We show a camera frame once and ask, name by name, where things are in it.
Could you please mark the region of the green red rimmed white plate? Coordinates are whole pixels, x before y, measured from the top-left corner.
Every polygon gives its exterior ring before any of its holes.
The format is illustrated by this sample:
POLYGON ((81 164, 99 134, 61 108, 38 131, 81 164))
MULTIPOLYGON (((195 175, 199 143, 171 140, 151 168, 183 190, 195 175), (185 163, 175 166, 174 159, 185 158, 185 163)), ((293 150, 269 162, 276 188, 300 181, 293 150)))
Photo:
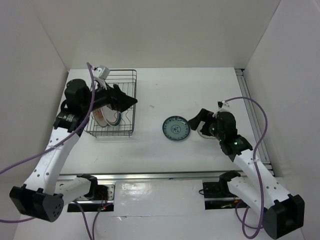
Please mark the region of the green red rimmed white plate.
POLYGON ((107 122, 109 126, 116 127, 121 123, 122 113, 116 110, 112 110, 107 106, 101 108, 101 113, 103 119, 107 122))

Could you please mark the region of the orange sunburst white plate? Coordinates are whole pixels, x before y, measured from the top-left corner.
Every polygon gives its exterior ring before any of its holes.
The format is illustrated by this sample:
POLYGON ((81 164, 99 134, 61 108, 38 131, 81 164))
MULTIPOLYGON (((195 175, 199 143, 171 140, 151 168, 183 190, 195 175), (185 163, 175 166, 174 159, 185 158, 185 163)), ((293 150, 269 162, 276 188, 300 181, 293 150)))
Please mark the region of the orange sunburst white plate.
POLYGON ((106 119, 104 118, 101 108, 95 109, 95 110, 92 112, 92 115, 93 115, 94 120, 96 121, 96 123, 97 123, 100 127, 105 128, 106 126, 108 126, 108 122, 107 122, 106 119))

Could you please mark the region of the blue patterned small plate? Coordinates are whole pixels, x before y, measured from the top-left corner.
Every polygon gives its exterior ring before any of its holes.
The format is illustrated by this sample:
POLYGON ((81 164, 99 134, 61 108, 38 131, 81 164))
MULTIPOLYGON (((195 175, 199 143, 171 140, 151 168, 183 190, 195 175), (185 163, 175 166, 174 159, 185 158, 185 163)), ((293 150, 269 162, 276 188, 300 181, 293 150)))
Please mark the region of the blue patterned small plate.
POLYGON ((180 142, 187 139, 191 133, 188 121, 181 116, 170 116, 162 124, 162 132, 171 141, 180 142))

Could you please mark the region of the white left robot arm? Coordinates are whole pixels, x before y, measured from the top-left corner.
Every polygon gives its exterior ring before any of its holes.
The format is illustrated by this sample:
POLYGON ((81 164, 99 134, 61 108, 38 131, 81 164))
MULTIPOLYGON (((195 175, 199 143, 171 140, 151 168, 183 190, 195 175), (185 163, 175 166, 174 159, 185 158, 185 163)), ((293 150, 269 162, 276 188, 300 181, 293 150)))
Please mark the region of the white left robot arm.
POLYGON ((77 198, 83 196, 92 200, 99 193, 97 178, 84 173, 56 187, 61 170, 79 141, 91 112, 107 106, 122 113, 138 102, 122 92, 117 84, 89 88, 83 79, 69 81, 64 95, 45 153, 23 185, 14 186, 9 193, 22 215, 48 222, 56 221, 63 207, 77 198))

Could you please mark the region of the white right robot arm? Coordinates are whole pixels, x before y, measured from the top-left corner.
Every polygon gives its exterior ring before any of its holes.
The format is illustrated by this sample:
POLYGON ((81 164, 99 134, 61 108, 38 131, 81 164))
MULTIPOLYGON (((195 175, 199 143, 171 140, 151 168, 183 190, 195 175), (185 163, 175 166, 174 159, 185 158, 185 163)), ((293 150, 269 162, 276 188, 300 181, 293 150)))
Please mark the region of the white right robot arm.
POLYGON ((305 202, 300 195, 292 195, 256 158, 252 145, 237 130, 236 119, 231 112, 210 112, 201 109, 188 121, 197 130, 203 122, 201 133, 219 141, 222 152, 246 175, 228 172, 229 178, 219 182, 223 196, 239 197, 258 216, 258 227, 276 240, 304 225, 305 202))

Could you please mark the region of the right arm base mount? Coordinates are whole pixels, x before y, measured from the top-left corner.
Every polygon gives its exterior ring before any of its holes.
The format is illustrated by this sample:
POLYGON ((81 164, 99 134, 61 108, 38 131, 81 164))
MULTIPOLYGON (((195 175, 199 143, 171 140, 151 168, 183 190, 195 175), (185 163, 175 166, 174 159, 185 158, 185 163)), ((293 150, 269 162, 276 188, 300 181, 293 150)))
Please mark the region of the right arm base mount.
POLYGON ((205 210, 235 209, 237 205, 246 208, 247 205, 232 194, 227 186, 233 178, 240 176, 237 171, 231 170, 220 175, 218 181, 203 182, 198 193, 204 197, 205 210))

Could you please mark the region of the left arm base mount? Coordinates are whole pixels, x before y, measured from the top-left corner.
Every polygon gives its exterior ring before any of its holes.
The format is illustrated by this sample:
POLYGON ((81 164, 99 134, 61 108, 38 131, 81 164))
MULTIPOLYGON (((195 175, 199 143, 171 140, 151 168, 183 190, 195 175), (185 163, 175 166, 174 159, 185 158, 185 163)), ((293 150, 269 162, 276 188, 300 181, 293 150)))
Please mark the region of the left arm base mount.
POLYGON ((116 184, 114 182, 98 180, 94 196, 87 198, 79 196, 75 201, 85 213, 113 212, 116 184))

